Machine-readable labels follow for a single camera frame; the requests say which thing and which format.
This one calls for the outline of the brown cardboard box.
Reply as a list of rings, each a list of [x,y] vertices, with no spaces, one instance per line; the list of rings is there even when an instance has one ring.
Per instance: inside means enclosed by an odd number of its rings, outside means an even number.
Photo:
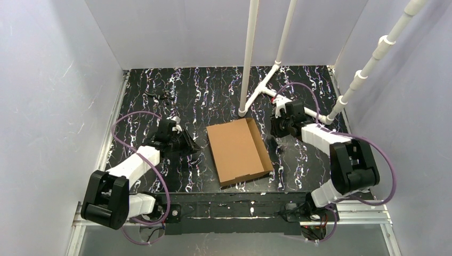
[[[261,178],[274,170],[253,118],[206,128],[221,187]]]

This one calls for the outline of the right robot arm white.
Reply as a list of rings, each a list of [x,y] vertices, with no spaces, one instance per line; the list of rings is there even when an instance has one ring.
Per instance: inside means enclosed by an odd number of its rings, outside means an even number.
[[[380,182],[370,144],[361,139],[337,135],[324,126],[308,121],[304,105],[287,101],[276,103],[271,115],[271,135],[288,135],[329,156],[330,179],[306,195],[305,212],[324,208],[337,200],[369,189]]]

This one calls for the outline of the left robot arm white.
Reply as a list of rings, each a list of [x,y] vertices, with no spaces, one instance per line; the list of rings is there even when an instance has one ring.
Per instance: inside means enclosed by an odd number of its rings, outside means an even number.
[[[137,153],[106,171],[94,171],[88,181],[81,217],[117,230],[132,217],[149,214],[156,198],[150,193],[130,193],[131,185],[157,166],[162,158],[191,155],[200,151],[178,117],[159,122],[157,131],[150,133]]]

